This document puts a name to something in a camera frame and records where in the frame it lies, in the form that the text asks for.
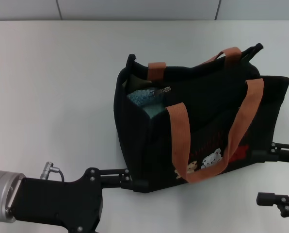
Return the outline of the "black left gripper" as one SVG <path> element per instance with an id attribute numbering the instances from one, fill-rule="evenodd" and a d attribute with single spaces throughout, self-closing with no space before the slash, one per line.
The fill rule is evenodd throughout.
<path id="1" fill-rule="evenodd" d="M 24 178 L 11 206 L 18 221 L 62 226 L 70 233 L 94 233 L 103 207 L 102 189 L 148 193 L 148 181 L 129 170 L 89 168 L 73 182 Z"/>

